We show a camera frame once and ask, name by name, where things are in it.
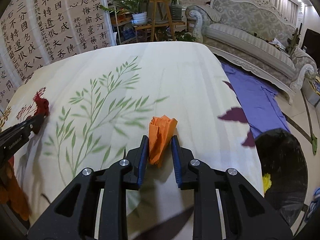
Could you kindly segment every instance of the calligraphy scroll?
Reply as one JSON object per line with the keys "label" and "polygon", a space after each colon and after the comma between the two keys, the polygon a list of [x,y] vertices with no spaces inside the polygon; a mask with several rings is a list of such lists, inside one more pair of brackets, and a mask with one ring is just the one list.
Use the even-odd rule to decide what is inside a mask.
{"label": "calligraphy scroll", "polygon": [[106,0],[11,0],[0,19],[0,110],[38,68],[115,45]]}

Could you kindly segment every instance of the plastic bag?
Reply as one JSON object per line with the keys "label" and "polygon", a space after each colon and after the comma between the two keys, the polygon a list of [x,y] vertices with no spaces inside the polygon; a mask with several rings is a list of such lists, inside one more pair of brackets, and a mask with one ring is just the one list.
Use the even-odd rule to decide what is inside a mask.
{"label": "plastic bag", "polygon": [[283,129],[269,130],[255,140],[262,174],[271,175],[265,199],[289,226],[298,218],[307,193],[308,170],[299,141]]}

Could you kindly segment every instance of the sofa armrest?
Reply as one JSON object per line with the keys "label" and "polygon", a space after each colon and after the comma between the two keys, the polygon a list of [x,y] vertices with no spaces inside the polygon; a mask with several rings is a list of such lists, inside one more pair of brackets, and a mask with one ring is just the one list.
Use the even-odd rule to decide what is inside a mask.
{"label": "sofa armrest", "polygon": [[291,60],[296,68],[296,74],[290,84],[290,88],[298,91],[302,88],[305,78],[314,79],[316,77],[317,65],[313,58],[300,48],[295,49]]}
{"label": "sofa armrest", "polygon": [[221,19],[221,15],[219,17],[219,13],[211,7],[206,6],[204,9],[197,5],[189,5],[185,12],[188,20],[196,21],[192,35],[198,42],[203,42],[202,35],[204,34],[206,27],[214,22],[218,22]]}

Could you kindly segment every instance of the blue cloth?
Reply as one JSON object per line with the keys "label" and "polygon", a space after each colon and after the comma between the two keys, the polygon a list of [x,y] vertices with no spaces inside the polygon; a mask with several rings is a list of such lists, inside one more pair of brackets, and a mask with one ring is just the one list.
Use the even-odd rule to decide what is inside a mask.
{"label": "blue cloth", "polygon": [[316,212],[317,208],[319,207],[319,204],[320,204],[320,188],[317,188],[315,190],[315,193],[313,194],[313,200],[311,201],[311,204],[307,211],[305,222],[308,222],[309,219],[313,216],[313,214]]}
{"label": "blue cloth", "polygon": [[248,119],[254,138],[276,128],[290,132],[275,100],[278,92],[273,87],[226,63],[221,64]]}

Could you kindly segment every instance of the cushion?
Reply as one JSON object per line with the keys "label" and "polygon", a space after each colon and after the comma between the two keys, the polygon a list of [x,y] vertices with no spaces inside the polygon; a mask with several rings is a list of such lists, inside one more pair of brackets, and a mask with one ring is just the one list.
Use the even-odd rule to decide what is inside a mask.
{"label": "cushion", "polygon": [[205,35],[262,60],[289,78],[295,75],[296,68],[285,53],[245,31],[215,23],[206,29]]}
{"label": "cushion", "polygon": [[289,22],[282,21],[282,14],[260,9],[249,2],[232,0],[213,0],[212,8],[221,13],[219,23],[238,28],[240,30],[257,33],[267,40],[276,37],[284,46],[288,46],[287,39],[292,37],[296,27]]}
{"label": "cushion", "polygon": [[193,4],[193,5],[204,10],[212,21],[218,22],[221,20],[221,13],[217,12],[215,9],[212,9],[211,7],[205,6],[205,5],[196,5],[196,4]]}

